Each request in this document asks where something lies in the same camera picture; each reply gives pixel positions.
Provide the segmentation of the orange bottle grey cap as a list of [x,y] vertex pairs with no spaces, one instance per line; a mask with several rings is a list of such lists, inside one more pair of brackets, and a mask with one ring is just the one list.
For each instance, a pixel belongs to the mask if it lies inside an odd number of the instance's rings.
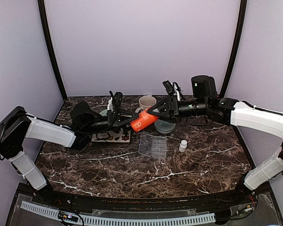
[[158,120],[158,117],[153,114],[149,114],[148,110],[149,108],[143,110],[141,113],[139,113],[137,119],[130,122],[130,125],[135,132],[144,130],[146,127]]

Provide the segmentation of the clear plastic pill organizer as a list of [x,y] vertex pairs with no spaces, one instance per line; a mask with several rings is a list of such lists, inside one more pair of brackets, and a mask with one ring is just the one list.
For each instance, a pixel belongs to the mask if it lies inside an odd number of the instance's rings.
[[138,153],[153,159],[165,159],[167,152],[166,137],[153,136],[145,132],[141,133]]

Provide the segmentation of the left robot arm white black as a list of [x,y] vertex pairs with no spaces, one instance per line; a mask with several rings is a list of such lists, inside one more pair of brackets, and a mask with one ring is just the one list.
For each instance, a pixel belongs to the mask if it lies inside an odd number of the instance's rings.
[[25,139],[37,139],[81,150],[91,141],[92,135],[104,132],[127,133],[129,123],[137,113],[121,109],[119,105],[108,110],[105,116],[93,111],[87,102],[80,102],[70,112],[72,125],[59,125],[32,115],[17,106],[0,122],[0,159],[9,160],[47,205],[57,202],[57,194],[49,189],[46,177],[36,167],[23,148]]

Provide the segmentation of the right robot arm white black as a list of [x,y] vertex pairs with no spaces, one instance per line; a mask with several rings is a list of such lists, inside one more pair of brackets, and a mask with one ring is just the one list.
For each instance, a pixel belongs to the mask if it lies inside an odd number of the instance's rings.
[[147,112],[165,121],[204,115],[223,125],[251,128],[282,139],[275,154],[247,172],[237,184],[237,190],[232,192],[231,200],[235,204],[242,204],[248,199],[250,191],[283,172],[283,113],[260,108],[246,101],[219,97],[215,80],[211,76],[192,77],[191,84],[195,100],[179,101],[175,97],[173,85],[164,81],[168,97]]

